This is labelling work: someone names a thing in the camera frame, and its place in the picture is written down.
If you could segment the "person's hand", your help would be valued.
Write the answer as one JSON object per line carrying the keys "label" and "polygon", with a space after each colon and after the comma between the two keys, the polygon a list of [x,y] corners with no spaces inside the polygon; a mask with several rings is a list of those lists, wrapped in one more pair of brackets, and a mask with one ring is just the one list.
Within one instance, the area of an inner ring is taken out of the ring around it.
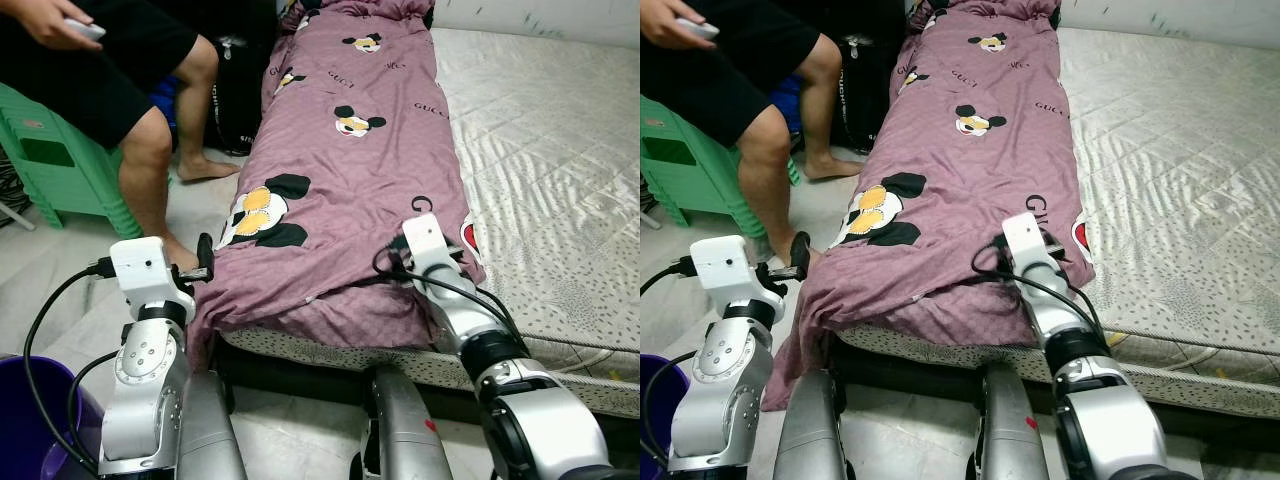
{"label": "person's hand", "polygon": [[640,31],[650,44],[663,49],[713,49],[709,41],[691,33],[678,19],[696,24],[704,18],[680,0],[641,0],[639,3]]}
{"label": "person's hand", "polygon": [[17,19],[27,33],[42,46],[52,50],[100,50],[101,45],[83,36],[65,23],[72,18],[83,24],[93,19],[67,0],[14,0],[3,1],[3,13]]}

